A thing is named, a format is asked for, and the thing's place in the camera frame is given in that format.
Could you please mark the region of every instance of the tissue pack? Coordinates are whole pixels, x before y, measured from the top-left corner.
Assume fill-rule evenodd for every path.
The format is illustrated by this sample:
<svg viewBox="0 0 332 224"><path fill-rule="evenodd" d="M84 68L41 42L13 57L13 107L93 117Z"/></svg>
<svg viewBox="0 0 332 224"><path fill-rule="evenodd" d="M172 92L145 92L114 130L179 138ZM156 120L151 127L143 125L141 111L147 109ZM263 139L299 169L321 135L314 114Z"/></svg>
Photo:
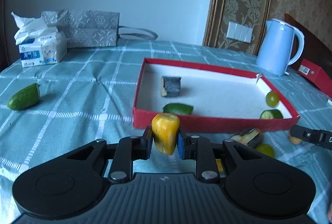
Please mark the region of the tissue pack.
<svg viewBox="0 0 332 224"><path fill-rule="evenodd" d="M14 38L23 67L56 64L67 54L66 36L57 27L47 26L43 18L12 15L19 28Z"/></svg>
<svg viewBox="0 0 332 224"><path fill-rule="evenodd" d="M63 32L54 32L19 44L22 66L56 64L67 54L67 41Z"/></svg>

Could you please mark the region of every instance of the food piece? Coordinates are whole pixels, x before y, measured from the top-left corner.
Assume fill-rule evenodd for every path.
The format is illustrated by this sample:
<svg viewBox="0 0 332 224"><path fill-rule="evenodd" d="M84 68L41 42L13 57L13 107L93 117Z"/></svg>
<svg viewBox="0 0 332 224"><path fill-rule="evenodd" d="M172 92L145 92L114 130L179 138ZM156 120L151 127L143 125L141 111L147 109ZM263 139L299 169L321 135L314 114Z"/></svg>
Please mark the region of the food piece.
<svg viewBox="0 0 332 224"><path fill-rule="evenodd" d="M39 98L39 85L37 83L33 83L13 95L8 101L8 108L14 111L23 110L37 104L39 102Z"/></svg>
<svg viewBox="0 0 332 224"><path fill-rule="evenodd" d="M278 105L280 98L276 92L271 91L266 95L265 100L268 106L275 107Z"/></svg>
<svg viewBox="0 0 332 224"><path fill-rule="evenodd" d="M302 142L300 138L293 137L290 133L288 134L288 138L292 144L300 144Z"/></svg>
<svg viewBox="0 0 332 224"><path fill-rule="evenodd" d="M260 144L258 145L255 150L268 155L269 157L274 158L274 150L271 145L269 144Z"/></svg>
<svg viewBox="0 0 332 224"><path fill-rule="evenodd" d="M159 113L152 119L151 126L157 149L166 155L172 155L176 147L180 119L174 114Z"/></svg>
<svg viewBox="0 0 332 224"><path fill-rule="evenodd" d="M217 163L218 171L219 172L224 171L224 168L221 165L221 159L216 159L215 162Z"/></svg>
<svg viewBox="0 0 332 224"><path fill-rule="evenodd" d="M233 135L230 138L250 148L255 148L258 144L263 142L263 132L258 128L249 128Z"/></svg>
<svg viewBox="0 0 332 224"><path fill-rule="evenodd" d="M161 77L161 96L177 97L180 95L181 77Z"/></svg>
<svg viewBox="0 0 332 224"><path fill-rule="evenodd" d="M261 119L283 119L281 111L274 110L265 110L261 114Z"/></svg>
<svg viewBox="0 0 332 224"><path fill-rule="evenodd" d="M183 104L183 103L169 103L164 106L163 112L164 113L174 113L174 114L192 114L193 113L193 106Z"/></svg>

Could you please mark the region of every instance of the table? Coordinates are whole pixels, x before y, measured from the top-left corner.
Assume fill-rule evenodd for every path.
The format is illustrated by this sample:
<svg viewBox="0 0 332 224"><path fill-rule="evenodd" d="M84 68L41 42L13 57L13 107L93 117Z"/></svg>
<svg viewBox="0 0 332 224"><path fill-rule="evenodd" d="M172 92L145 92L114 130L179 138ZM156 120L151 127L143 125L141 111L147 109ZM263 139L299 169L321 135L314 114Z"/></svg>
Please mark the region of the table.
<svg viewBox="0 0 332 224"><path fill-rule="evenodd" d="M211 49L163 41L120 39L117 47L70 49L56 65L22 69L20 61L0 73L0 223L19 216L11 196L17 176L94 139L117 143L142 135L132 127L132 104L144 57L183 60L259 72L256 57L227 49ZM290 75L264 75L301 115L299 125L332 131L332 106L327 96L289 69ZM41 101L24 111L11 111L11 95L38 82ZM230 134L200 134L221 143ZM308 173L316 184L309 215L328 223L331 201L332 151L313 144L291 144L286 131L266 132L276 158ZM191 172L193 160L161 154L153 146L149 161L137 160L134 172Z"/></svg>

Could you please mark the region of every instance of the green grape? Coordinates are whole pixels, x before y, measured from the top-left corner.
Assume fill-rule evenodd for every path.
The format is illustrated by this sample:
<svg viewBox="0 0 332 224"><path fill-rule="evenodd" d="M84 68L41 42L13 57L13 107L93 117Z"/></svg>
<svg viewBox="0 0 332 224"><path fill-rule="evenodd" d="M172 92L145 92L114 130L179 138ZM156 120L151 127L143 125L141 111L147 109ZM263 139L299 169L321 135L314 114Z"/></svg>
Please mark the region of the green grape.
<svg viewBox="0 0 332 224"><path fill-rule="evenodd" d="M265 100L266 100L266 104L268 106L275 107L278 105L280 98L276 92L271 91L270 93L268 93L266 95Z"/></svg>
<svg viewBox="0 0 332 224"><path fill-rule="evenodd" d="M274 150L269 144L260 144L255 148L255 150L274 158Z"/></svg>

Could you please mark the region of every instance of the bag handle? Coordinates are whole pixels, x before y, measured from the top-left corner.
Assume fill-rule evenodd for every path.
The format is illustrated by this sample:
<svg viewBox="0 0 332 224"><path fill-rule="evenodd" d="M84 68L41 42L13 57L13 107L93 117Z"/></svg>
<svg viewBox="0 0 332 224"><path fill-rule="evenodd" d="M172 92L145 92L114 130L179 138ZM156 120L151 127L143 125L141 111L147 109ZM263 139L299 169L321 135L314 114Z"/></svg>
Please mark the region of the bag handle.
<svg viewBox="0 0 332 224"><path fill-rule="evenodd" d="M118 35L118 37L121 38L121 39L123 39L122 36L125 36L125 35L131 35L131 36L138 37L138 38L141 38L141 39L146 39L146 40L156 40L157 37L158 37L158 34L156 32L148 30L148 29L144 29L144 28L136 28L136 27L129 27L129 26L119 26L119 29L120 28L135 29L135 30L140 30L140 31L148 33L148 34L123 33L123 34L119 34Z"/></svg>

